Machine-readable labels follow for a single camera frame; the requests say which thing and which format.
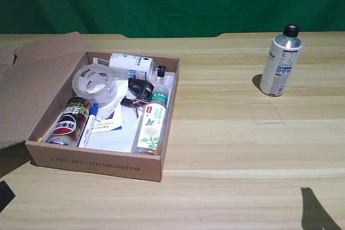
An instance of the white marker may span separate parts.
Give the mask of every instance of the white marker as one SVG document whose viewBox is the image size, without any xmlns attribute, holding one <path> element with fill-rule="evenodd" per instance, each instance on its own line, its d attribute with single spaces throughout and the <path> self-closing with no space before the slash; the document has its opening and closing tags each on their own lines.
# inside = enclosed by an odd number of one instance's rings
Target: white marker
<svg viewBox="0 0 345 230">
<path fill-rule="evenodd" d="M 95 122 L 97 112 L 98 112 L 98 106 L 94 105 L 90 111 L 90 115 L 88 117 L 84 132 L 82 133 L 82 136 L 80 138 L 78 147 L 80 148 L 86 147 L 88 139 L 90 138 L 90 135 L 91 135 L 91 130 L 93 127 L 93 123 Z"/>
</svg>

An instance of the spray bottle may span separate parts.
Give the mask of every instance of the spray bottle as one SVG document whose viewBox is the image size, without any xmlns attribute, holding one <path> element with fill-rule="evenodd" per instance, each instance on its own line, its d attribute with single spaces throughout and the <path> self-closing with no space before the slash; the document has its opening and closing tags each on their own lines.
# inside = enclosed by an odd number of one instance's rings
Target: spray bottle
<svg viewBox="0 0 345 230">
<path fill-rule="evenodd" d="M 150 102 L 143 107 L 132 152 L 159 155 L 163 143 L 163 127 L 167 115 L 169 88 L 164 85 L 165 66 L 159 66 L 153 78 L 154 90 Z"/>
</svg>

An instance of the silver bottle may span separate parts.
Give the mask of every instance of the silver bottle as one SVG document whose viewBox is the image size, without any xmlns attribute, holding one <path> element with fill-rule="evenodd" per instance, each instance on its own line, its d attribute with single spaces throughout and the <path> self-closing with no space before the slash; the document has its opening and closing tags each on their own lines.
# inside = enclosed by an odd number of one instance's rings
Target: silver bottle
<svg viewBox="0 0 345 230">
<path fill-rule="evenodd" d="M 298 32 L 297 25 L 288 24 L 284 33 L 273 39 L 260 82 L 263 93 L 279 96 L 285 92 L 293 66 L 302 49 L 302 42 L 297 38 Z"/>
</svg>

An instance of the box flap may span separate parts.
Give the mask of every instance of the box flap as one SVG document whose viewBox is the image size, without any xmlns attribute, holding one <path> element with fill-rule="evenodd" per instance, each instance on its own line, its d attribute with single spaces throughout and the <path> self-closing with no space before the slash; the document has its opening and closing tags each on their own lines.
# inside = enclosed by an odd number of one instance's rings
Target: box flap
<svg viewBox="0 0 345 230">
<path fill-rule="evenodd" d="M 0 64 L 1 65 L 13 65 L 15 60 L 15 48 L 12 46 L 6 46 L 0 48 Z"/>
<path fill-rule="evenodd" d="M 0 78 L 4 75 L 7 70 L 13 65 L 15 60 L 15 48 L 7 46 L 0 48 Z"/>
<path fill-rule="evenodd" d="M 67 34 L 66 40 L 63 36 L 57 36 L 26 45 L 18 57 L 20 62 L 12 66 L 0 80 L 0 149 L 31 136 L 67 81 L 72 92 L 70 84 L 75 70 L 88 63 L 83 56 L 84 48 L 80 47 L 78 33 Z"/>
<path fill-rule="evenodd" d="M 79 32 L 71 32 L 25 44 L 19 52 L 15 65 L 84 51 Z"/>
</svg>

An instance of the green backdrop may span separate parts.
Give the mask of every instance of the green backdrop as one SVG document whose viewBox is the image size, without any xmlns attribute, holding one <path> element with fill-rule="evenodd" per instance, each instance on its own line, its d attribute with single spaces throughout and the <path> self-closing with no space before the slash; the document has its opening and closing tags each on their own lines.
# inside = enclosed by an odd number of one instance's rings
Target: green backdrop
<svg viewBox="0 0 345 230">
<path fill-rule="evenodd" d="M 209 37 L 224 32 L 345 30 L 345 0 L 0 0 L 0 33 Z"/>
</svg>

